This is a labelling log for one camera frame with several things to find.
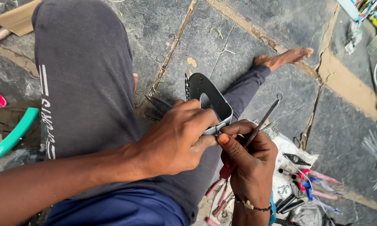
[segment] blue shirt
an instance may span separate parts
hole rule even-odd
[[[44,226],[188,226],[180,206],[148,189],[125,189],[55,205]]]

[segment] green hose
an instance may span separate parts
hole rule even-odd
[[[18,144],[20,138],[22,138],[35,121],[36,116],[39,113],[37,108],[28,108],[22,117],[21,121],[13,129],[13,131],[0,142],[0,158],[9,152],[15,145]]]

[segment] red screwdriver handle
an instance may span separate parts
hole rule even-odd
[[[219,175],[223,179],[228,179],[230,177],[230,175],[232,174],[233,170],[236,169],[236,167],[237,167],[237,163],[236,162],[233,162],[233,166],[231,166],[230,168],[228,168],[225,165],[223,165],[223,167],[219,171]]]

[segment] bare foot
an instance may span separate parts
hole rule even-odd
[[[133,73],[133,76],[134,76],[134,83],[135,83],[135,88],[134,88],[134,96],[135,96],[135,93],[137,92],[137,89],[138,89],[139,78],[138,78],[137,73]]]
[[[308,58],[314,52],[311,48],[290,49],[277,56],[261,55],[254,60],[255,65],[265,65],[274,71],[284,64],[296,64]]]

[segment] thigh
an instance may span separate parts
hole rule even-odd
[[[125,28],[99,0],[44,0],[32,17],[48,158],[137,141]]]

